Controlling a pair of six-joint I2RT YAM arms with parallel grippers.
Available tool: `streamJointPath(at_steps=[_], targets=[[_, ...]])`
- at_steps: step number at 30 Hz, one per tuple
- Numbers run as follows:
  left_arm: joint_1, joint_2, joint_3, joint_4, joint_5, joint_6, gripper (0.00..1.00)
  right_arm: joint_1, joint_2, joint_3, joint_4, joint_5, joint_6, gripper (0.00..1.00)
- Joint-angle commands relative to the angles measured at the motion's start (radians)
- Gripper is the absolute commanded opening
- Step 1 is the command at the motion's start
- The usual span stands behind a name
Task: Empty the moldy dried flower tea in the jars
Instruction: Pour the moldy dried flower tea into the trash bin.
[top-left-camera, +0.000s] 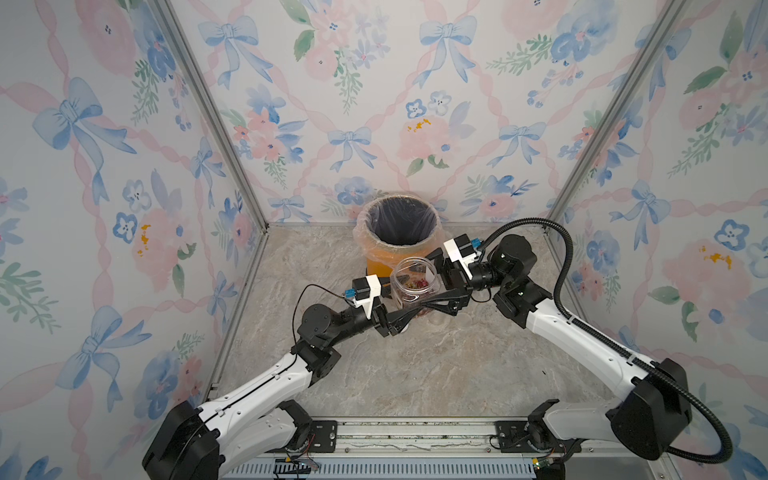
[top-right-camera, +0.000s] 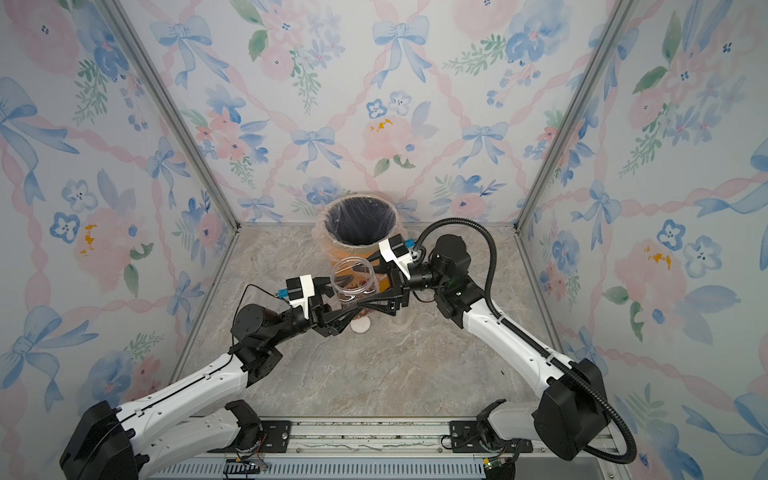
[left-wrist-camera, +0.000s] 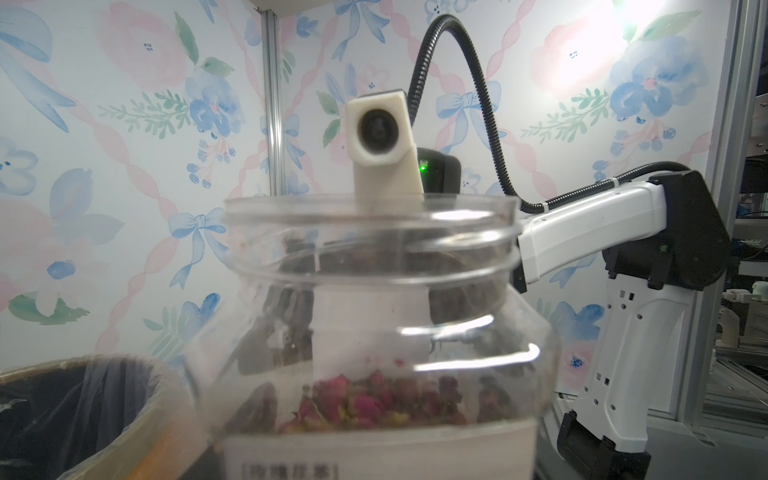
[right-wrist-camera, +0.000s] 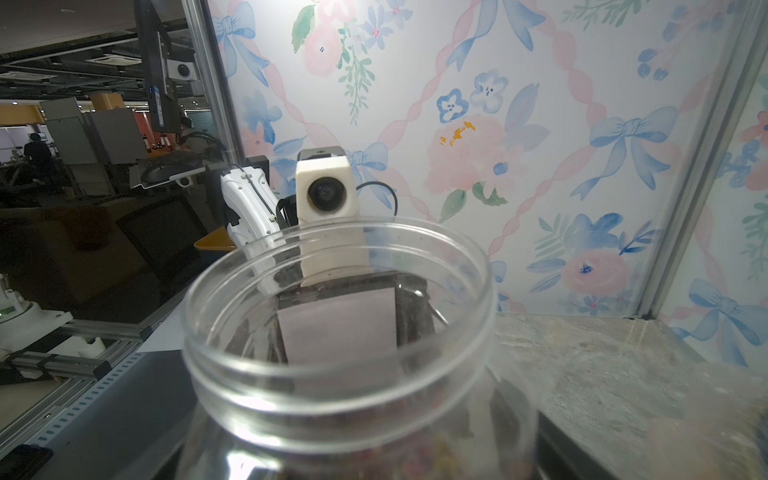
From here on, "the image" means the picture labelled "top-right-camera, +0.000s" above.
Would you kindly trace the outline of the labelled flower tea jar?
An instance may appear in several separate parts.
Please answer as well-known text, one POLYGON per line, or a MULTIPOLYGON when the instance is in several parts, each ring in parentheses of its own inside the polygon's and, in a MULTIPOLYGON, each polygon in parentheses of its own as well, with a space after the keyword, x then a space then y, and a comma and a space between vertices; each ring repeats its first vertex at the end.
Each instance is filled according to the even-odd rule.
POLYGON ((331 284, 342 307, 379 292, 379 282, 373 265, 361 257, 347 257, 332 269, 331 284))

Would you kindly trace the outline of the white flower tea jar lid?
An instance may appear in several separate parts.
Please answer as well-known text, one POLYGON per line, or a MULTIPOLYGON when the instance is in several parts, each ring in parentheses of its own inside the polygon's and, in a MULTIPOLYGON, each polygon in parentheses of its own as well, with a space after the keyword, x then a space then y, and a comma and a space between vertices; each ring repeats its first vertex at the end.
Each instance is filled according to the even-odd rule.
POLYGON ((370 330, 371 320, 368 316, 362 316, 352 320, 349 327, 354 333, 363 334, 370 330))

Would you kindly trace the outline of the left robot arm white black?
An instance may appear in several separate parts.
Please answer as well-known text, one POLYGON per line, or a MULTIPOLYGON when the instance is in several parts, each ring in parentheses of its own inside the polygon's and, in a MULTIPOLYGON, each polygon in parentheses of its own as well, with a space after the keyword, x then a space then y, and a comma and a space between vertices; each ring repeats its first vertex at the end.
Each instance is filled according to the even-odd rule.
POLYGON ((325 301, 333 294, 327 277, 291 278, 275 295, 286 309, 240 307, 232 321, 232 345, 200 370, 137 400, 89 407, 59 460, 64 476, 148 479, 208 450, 254 450, 264 437, 263 427, 245 401, 230 402, 197 420, 192 414, 265 378, 282 357, 280 343, 309 330, 338 335, 363 310, 395 314, 400 303, 386 291, 334 310, 325 301))

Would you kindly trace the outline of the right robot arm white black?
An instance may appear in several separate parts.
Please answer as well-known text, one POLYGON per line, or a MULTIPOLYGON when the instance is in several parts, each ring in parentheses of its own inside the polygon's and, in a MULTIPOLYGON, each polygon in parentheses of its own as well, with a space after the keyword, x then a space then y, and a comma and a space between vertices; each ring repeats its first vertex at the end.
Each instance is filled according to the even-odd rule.
POLYGON ((606 399, 597 366, 588 359, 575 362, 546 346, 496 306, 490 290, 498 254, 490 233, 482 234, 490 253, 483 286, 470 277, 471 257, 462 237, 442 235, 430 254, 416 258, 422 245, 395 236, 381 242, 377 253, 369 258, 375 272, 388 276, 389 289, 325 314, 326 325, 338 332, 353 315, 367 309, 395 315, 417 292, 430 290, 441 315, 499 354, 539 400, 530 413, 518 413, 505 408, 503 400, 495 401, 477 415, 476 431, 469 436, 469 443, 499 454, 533 438, 564 460, 585 452, 622 462, 622 456, 591 444, 609 424, 621 422, 606 399))

